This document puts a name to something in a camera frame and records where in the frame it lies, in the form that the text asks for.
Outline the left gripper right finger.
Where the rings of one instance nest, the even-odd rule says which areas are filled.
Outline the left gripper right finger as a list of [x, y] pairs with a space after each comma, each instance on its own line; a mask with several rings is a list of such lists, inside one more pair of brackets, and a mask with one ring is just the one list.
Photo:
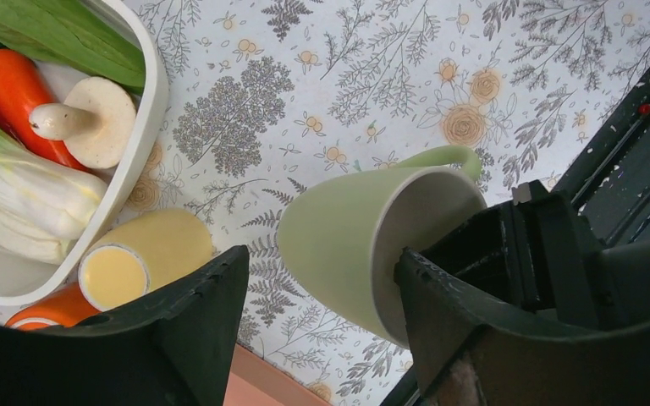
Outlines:
[[608, 247], [538, 181], [394, 271], [432, 405], [650, 405], [650, 240]]

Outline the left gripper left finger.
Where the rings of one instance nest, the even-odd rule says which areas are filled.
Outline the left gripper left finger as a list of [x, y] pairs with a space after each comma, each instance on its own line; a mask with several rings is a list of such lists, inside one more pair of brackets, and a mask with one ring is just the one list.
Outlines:
[[0, 405], [220, 405], [249, 279], [238, 245], [76, 326], [0, 326]]

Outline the yellow mug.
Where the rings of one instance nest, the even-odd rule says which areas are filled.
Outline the yellow mug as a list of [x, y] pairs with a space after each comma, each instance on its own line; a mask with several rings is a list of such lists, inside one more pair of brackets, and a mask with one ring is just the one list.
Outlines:
[[98, 239], [80, 261], [78, 282], [94, 308], [108, 311], [191, 274], [212, 258], [205, 223], [185, 209], [162, 209]]

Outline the orange mug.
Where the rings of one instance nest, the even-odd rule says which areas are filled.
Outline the orange mug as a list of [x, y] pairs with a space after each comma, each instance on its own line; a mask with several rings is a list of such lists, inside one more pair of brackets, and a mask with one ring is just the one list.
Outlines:
[[5, 324], [30, 331], [50, 326], [71, 327], [99, 313], [85, 298], [78, 283], [63, 285], [58, 291], [13, 315]]

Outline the light green mug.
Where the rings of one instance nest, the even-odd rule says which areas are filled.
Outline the light green mug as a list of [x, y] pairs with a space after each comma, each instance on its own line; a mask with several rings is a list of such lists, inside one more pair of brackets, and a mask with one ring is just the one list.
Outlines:
[[279, 254], [297, 283], [347, 321], [409, 345], [394, 268], [403, 249], [423, 250], [486, 207], [479, 156], [446, 145], [392, 167], [310, 187], [285, 209]]

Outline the pink plastic tray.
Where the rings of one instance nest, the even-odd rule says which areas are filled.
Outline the pink plastic tray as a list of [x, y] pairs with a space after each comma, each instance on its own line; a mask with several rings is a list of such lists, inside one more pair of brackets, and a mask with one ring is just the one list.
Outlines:
[[328, 405], [328, 402], [236, 344], [223, 405], [320, 406]]

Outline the bok choy toy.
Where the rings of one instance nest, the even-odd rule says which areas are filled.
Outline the bok choy toy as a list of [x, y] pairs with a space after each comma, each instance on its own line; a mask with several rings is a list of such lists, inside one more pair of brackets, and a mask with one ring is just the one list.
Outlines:
[[61, 264], [107, 191], [95, 175], [26, 150], [0, 129], [0, 246]]

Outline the white mushroom toy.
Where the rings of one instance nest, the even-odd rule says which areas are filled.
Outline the white mushroom toy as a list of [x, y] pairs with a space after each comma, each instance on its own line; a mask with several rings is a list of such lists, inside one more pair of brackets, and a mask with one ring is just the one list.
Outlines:
[[88, 77], [62, 103], [36, 107], [29, 116], [35, 134], [62, 141], [69, 153], [91, 169], [117, 166], [135, 125], [136, 105], [120, 85]]

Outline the floral table mat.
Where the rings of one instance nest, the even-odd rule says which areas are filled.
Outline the floral table mat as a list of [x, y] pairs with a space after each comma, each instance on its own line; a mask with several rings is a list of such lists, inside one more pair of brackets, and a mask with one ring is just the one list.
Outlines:
[[471, 146], [489, 204], [553, 187], [650, 66], [650, 1], [131, 1], [168, 110], [120, 222], [184, 207], [245, 244], [239, 343], [332, 405], [376, 405], [410, 353], [299, 288], [276, 251], [306, 188]]

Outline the orange carrot toy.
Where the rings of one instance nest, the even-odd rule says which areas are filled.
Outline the orange carrot toy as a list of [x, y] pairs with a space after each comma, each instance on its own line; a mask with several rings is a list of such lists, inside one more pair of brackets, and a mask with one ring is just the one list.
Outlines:
[[43, 139], [30, 126], [29, 116], [36, 107], [56, 101], [30, 59], [16, 51], [0, 49], [0, 113], [12, 125], [19, 140], [38, 156], [87, 171], [62, 141]]

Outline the green leafy vegetable toy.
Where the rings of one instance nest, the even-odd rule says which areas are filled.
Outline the green leafy vegetable toy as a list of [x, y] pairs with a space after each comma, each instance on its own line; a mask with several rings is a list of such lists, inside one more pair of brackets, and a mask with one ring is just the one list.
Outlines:
[[141, 94], [142, 50], [80, 1], [0, 1], [0, 42], [26, 57], [68, 65]]

